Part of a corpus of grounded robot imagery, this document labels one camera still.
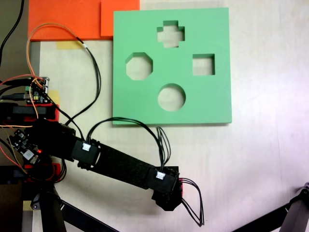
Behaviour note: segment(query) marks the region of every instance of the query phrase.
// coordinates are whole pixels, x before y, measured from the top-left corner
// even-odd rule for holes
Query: black wire
[[[12,156],[14,157],[15,161],[17,162],[17,158],[16,156],[14,155],[14,152],[12,150],[12,148],[6,143],[4,142],[2,139],[0,139],[0,142],[6,146],[6,148],[9,150],[9,152],[12,154]]]
[[[56,104],[45,92],[43,92],[42,89],[39,88],[36,84],[32,83],[32,84],[31,84],[31,87],[33,87],[34,89],[36,89],[36,91],[38,91],[39,94],[40,94],[41,96],[43,96],[45,99],[48,99],[60,113],[62,113],[65,117],[67,117],[68,119],[70,119],[70,120],[72,121],[72,123],[76,126],[76,128],[78,129],[79,133],[81,134],[82,140],[85,141],[82,130],[81,130],[81,129],[78,127],[78,125],[72,120],[72,118],[71,118],[67,113],[65,113],[63,110],[61,110],[61,109],[57,106],[57,104]]]
[[[190,214],[191,218],[196,222],[196,224],[199,227],[201,227],[202,225],[205,224],[205,220],[204,220],[204,206],[203,206],[203,199],[202,199],[201,191],[200,191],[198,185],[193,180],[190,180],[188,178],[180,178],[180,182],[183,183],[183,184],[192,185],[198,191],[199,202],[200,202],[200,205],[199,205],[199,216],[197,216],[197,214],[193,211],[191,206],[188,204],[188,202],[184,198],[182,198],[182,204],[184,205],[184,207],[186,208],[186,210]]]
[[[166,165],[167,162],[170,159],[171,156],[171,147],[170,147],[170,143],[169,143],[169,139],[167,137],[167,135],[165,134],[164,130],[161,127],[157,127],[157,134],[158,134],[158,139],[160,140],[160,144],[162,146],[162,150],[163,150],[163,165]],[[165,160],[165,148],[163,147],[163,142],[165,145],[165,148],[167,150],[167,159]]]
[[[76,37],[82,44],[84,44],[84,42],[79,39],[78,37]],[[101,73],[97,64],[96,59],[94,58],[93,54],[91,53],[91,51],[88,49],[88,47],[86,47],[87,52],[89,53],[92,61],[93,61],[93,65],[95,68],[95,72],[96,72],[96,83],[97,83],[97,91],[96,91],[96,96],[95,99],[88,105],[86,106],[83,110],[81,110],[79,113],[77,113],[76,115],[74,115],[71,119],[69,119],[65,125],[69,125],[70,122],[72,122],[72,120],[74,120],[76,117],[78,117],[79,115],[81,115],[82,113],[84,113],[86,110],[88,110],[98,99],[100,92],[101,92]]]
[[[0,47],[0,66],[1,66],[1,62],[2,62],[2,52],[3,52],[3,48],[5,46],[5,43],[7,42],[7,40],[9,39],[9,37],[12,35],[12,33],[14,32],[14,30],[16,29],[21,16],[23,15],[23,10],[24,10],[24,4],[25,4],[25,0],[21,0],[21,6],[20,6],[20,11],[19,11],[19,15],[17,18],[17,21],[15,22],[14,26],[12,27],[12,29],[10,30],[10,32],[7,34],[7,36],[4,38],[1,47]]]
[[[91,140],[91,136],[92,136],[92,133],[94,132],[94,130],[102,123],[104,122],[109,122],[109,121],[121,121],[121,122],[131,122],[131,123],[135,123],[143,128],[145,128],[155,139],[158,147],[159,147],[159,156],[160,156],[160,161],[163,160],[163,150],[162,150],[162,146],[161,146],[161,143],[159,141],[159,139],[156,137],[156,135],[152,132],[152,130],[150,130],[150,128],[145,125],[144,123],[140,122],[140,121],[137,121],[135,119],[130,119],[130,118],[125,118],[125,117],[112,117],[112,118],[108,118],[106,120],[103,120],[103,121],[100,121],[98,122],[96,125],[94,125],[90,131],[88,132],[87,134],[87,137],[86,137],[86,142],[88,144],[90,144],[90,140]],[[163,171],[163,162],[161,162],[161,166],[160,166],[160,171]]]
[[[55,183],[61,182],[66,177],[66,174],[67,174],[67,165],[66,165],[65,160],[62,159],[62,168],[61,168],[61,172],[59,175],[60,179],[57,180]]]
[[[17,86],[9,86],[9,87],[6,87],[6,88],[3,88],[0,90],[0,96],[5,93],[6,91],[10,90],[10,89],[13,89],[13,88],[17,88],[17,87],[20,87],[19,85]]]

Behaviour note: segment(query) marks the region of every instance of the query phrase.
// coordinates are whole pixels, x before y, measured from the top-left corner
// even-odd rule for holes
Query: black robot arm
[[[155,167],[91,139],[86,144],[75,130],[57,122],[37,120],[26,134],[45,155],[69,161],[78,167],[126,182],[143,189],[153,189],[153,200],[166,211],[182,203],[182,184],[178,167]]]

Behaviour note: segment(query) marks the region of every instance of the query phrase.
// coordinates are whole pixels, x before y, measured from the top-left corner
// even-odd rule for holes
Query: orange paper
[[[140,0],[102,0],[101,3],[101,37],[112,40],[114,11],[138,11]]]
[[[40,24],[60,23],[82,40],[112,39],[113,12],[138,10],[139,0],[29,0],[28,34]],[[46,27],[32,41],[74,40],[67,31]]]

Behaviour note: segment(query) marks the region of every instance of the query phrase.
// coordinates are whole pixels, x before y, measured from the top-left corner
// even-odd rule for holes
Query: cable
[[[190,180],[188,178],[179,178],[179,181],[182,184],[192,185],[198,191],[198,194],[199,194],[199,216],[197,216],[197,214],[193,211],[193,209],[190,207],[190,205],[188,204],[188,202],[184,198],[182,198],[182,204],[184,205],[184,207],[186,208],[186,210],[188,211],[188,213],[192,217],[192,219],[196,222],[196,224],[199,227],[201,227],[202,225],[205,224],[204,206],[203,206],[203,199],[202,199],[201,191],[200,191],[199,187],[197,186],[197,184],[193,180]]]
[[[67,175],[67,165],[64,159],[62,159],[62,168],[61,168],[61,172],[60,172],[60,179],[57,180],[55,183],[59,183],[61,182]]]
[[[74,115],[72,117],[72,120],[75,119],[76,117],[78,117],[79,115],[81,115],[82,113],[84,113],[86,110],[88,110],[98,99],[99,95],[100,95],[100,92],[101,92],[101,73],[100,73],[100,70],[98,68],[98,64],[97,64],[97,61],[96,59],[94,58],[94,56],[92,55],[92,53],[90,52],[90,50],[88,49],[88,47],[86,46],[85,47],[86,50],[88,51],[88,53],[90,54],[91,58],[92,58],[92,61],[93,61],[93,64],[94,64],[94,67],[95,67],[95,71],[96,71],[96,81],[97,81],[97,92],[96,92],[96,97],[95,99],[88,105],[86,106],[83,110],[81,110],[79,113],[77,113],[76,115]],[[65,125],[69,125],[69,123],[71,122],[71,120],[68,120]]]
[[[25,77],[25,76],[29,76],[29,77],[34,77],[34,78],[38,78],[40,80],[43,80],[43,78],[39,77],[39,76],[36,76],[36,75],[32,75],[32,74],[23,74],[23,75],[18,75],[18,76],[13,76],[9,79],[6,79],[5,81],[1,82],[0,83],[0,86],[4,85],[4,83],[10,81],[10,80],[14,80],[14,79],[17,79],[17,78],[20,78],[20,77]]]
[[[167,135],[165,134],[164,130],[161,127],[156,127],[156,131],[157,131],[157,135],[158,135],[158,139],[160,141],[160,145],[162,147],[162,152],[163,152],[163,166],[167,164],[167,162],[170,159],[171,156],[171,147],[170,147],[170,143],[169,143],[169,139],[167,137]],[[163,146],[163,142],[165,145],[165,148],[167,150],[167,158],[165,160],[165,148]]]
[[[20,11],[19,11],[19,15],[17,18],[17,21],[15,22],[14,26],[12,27],[12,29],[10,30],[10,32],[7,34],[7,36],[4,38],[1,47],[0,47],[0,67],[1,67],[1,62],[2,62],[2,52],[3,52],[3,48],[5,46],[5,43],[8,41],[9,37],[12,35],[12,33],[14,32],[14,30],[16,29],[21,16],[23,15],[23,10],[24,10],[24,4],[25,4],[25,0],[21,0],[21,5],[20,5]]]
[[[69,125],[70,122],[72,122],[76,117],[78,117],[79,115],[81,115],[82,113],[84,113],[86,110],[88,110],[98,99],[99,95],[100,95],[100,92],[101,92],[101,73],[99,71],[99,68],[98,68],[98,64],[96,62],[96,59],[94,58],[93,54],[90,52],[90,50],[88,49],[87,45],[84,44],[84,42],[77,37],[77,35],[72,31],[70,30],[68,27],[62,25],[62,24],[59,24],[59,23],[44,23],[44,24],[41,24],[41,25],[38,25],[35,29],[33,29],[33,31],[30,33],[29,37],[28,37],[28,40],[27,40],[27,45],[26,45],[26,57],[27,57],[27,64],[28,64],[28,67],[29,67],[29,70],[31,72],[31,74],[35,74],[34,73],[34,70],[33,70],[33,67],[31,65],[31,62],[30,62],[30,40],[32,38],[32,36],[34,35],[34,33],[41,29],[41,28],[44,28],[44,27],[58,27],[58,28],[62,28],[62,29],[65,29],[66,31],[68,31],[72,36],[74,36],[74,38],[76,38],[79,42],[82,43],[83,47],[87,50],[87,52],[89,53],[92,61],[93,61],[93,64],[94,64],[94,68],[95,68],[95,72],[96,72],[96,82],[97,82],[97,91],[96,91],[96,96],[95,96],[95,99],[87,106],[85,107],[83,110],[81,110],[79,113],[77,113],[76,115],[74,115],[72,118],[69,118],[69,120],[65,123],[65,125]]]
[[[0,146],[0,150],[2,151],[2,153],[6,156],[6,158],[11,161],[13,164],[15,164],[16,166],[20,167],[15,161],[13,161],[2,149],[2,147]]]
[[[11,154],[13,154],[13,150],[10,148],[10,146],[9,146],[6,142],[4,142],[2,139],[0,139],[0,143],[2,143],[3,145],[5,145],[6,148],[9,150],[9,152],[10,152]]]
[[[155,139],[158,147],[159,147],[159,156],[160,156],[160,161],[161,161],[161,166],[160,166],[160,171],[163,171],[163,166],[164,166],[164,162],[163,162],[163,150],[162,150],[162,145],[160,143],[160,140],[156,137],[156,135],[150,130],[150,128],[148,126],[146,126],[144,123],[137,121],[135,119],[130,119],[130,118],[125,118],[125,117],[112,117],[112,118],[108,118],[106,120],[100,121],[98,122],[96,125],[94,125],[90,131],[87,134],[86,137],[86,143],[90,144],[90,140],[91,140],[91,136],[93,131],[102,123],[104,122],[109,122],[109,121],[122,121],[122,122],[131,122],[131,123],[135,123],[143,128],[145,128]]]
[[[31,85],[29,86],[29,97],[30,97],[30,100],[31,100],[31,103],[33,105],[33,108],[34,108],[34,111],[35,111],[35,114],[37,116],[37,119],[39,119],[39,114],[38,114],[38,110],[37,108],[35,107],[35,104],[34,104],[34,101],[33,101],[33,97],[32,97],[32,93],[31,93],[31,86],[33,84],[33,82],[35,81],[36,79],[34,78],[33,81],[31,82]]]
[[[0,127],[20,127],[20,128],[29,128],[29,127],[32,127],[32,126],[0,125]]]
[[[68,119],[71,119],[71,117],[70,117],[67,113],[65,113],[63,110],[61,110],[61,109],[59,108],[59,106],[58,106],[58,105],[57,105],[45,92],[43,92],[42,89],[38,88],[36,85],[34,85],[33,88],[36,89],[36,91],[38,91],[38,92],[41,94],[41,96],[43,96],[45,99],[48,99],[48,100],[53,104],[53,106],[54,106],[60,113],[62,113],[62,114],[63,114],[65,117],[67,117]],[[79,128],[79,126],[78,126],[73,120],[72,120],[72,123],[76,126],[76,128],[77,128],[78,131],[79,131],[79,133],[81,134],[82,140],[85,141],[82,130]]]

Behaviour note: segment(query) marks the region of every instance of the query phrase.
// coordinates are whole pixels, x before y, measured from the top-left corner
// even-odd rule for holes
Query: black metal leg
[[[64,220],[84,232],[119,232],[65,201],[62,204]]]
[[[309,219],[309,208],[303,199],[292,203],[280,232],[305,232]]]
[[[233,232],[271,232],[282,225],[288,209],[286,204]]]
[[[40,208],[44,232],[67,232],[56,195],[48,192],[42,193]]]

